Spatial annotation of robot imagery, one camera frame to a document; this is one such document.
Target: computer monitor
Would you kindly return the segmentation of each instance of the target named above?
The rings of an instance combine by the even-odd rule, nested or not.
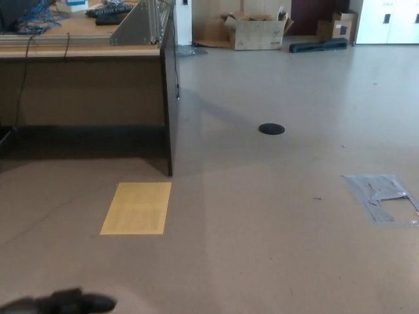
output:
[[[0,32],[12,31],[19,18],[27,15],[42,0],[0,0]]]

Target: black cable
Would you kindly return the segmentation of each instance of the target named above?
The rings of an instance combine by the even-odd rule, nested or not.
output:
[[[67,47],[65,48],[65,52],[64,52],[64,61],[67,57],[67,52],[68,52],[68,47],[70,46],[70,33],[67,33]]]
[[[24,65],[24,77],[22,79],[22,85],[20,86],[20,92],[19,92],[19,97],[18,97],[18,102],[16,104],[16,117],[14,118],[14,128],[16,128],[18,126],[19,123],[19,115],[20,115],[20,106],[21,106],[21,102],[22,102],[22,94],[24,93],[24,89],[25,89],[25,85],[26,85],[26,76],[27,76],[27,55],[29,54],[29,46],[31,44],[32,39],[35,37],[36,35],[32,35],[28,40],[27,40],[27,45],[26,45],[26,54],[25,54],[25,65]]]
[[[176,98],[180,99],[181,95],[180,95],[180,84],[179,84],[179,73],[177,73],[177,58],[176,58],[176,24],[175,24],[175,17],[172,16],[172,22],[173,22],[173,40],[175,41],[175,74],[176,74]]]
[[[172,8],[172,12],[174,13],[174,6],[176,4],[171,5],[169,2],[162,0],[165,4]],[[172,15],[172,23],[173,23],[173,40],[175,41],[175,74],[176,74],[176,98],[180,99],[180,84],[179,84],[179,73],[177,72],[177,58],[176,58],[176,24],[175,24],[175,16]]]

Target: duct tape on floor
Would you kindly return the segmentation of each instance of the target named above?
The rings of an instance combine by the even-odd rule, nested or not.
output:
[[[344,176],[356,198],[361,203],[370,219],[381,225],[419,226],[419,218],[396,220],[382,206],[383,201],[409,200],[419,213],[419,203],[397,180],[395,175],[347,175]]]

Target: yellow paper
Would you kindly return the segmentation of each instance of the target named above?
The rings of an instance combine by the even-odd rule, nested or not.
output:
[[[171,183],[120,183],[100,234],[163,234],[171,187]]]

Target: white cabinet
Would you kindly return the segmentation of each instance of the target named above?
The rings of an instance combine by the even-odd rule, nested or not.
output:
[[[352,0],[356,44],[419,43],[419,0]]]
[[[177,44],[192,44],[192,0],[176,1]]]
[[[419,0],[399,0],[394,12],[389,44],[419,44]]]

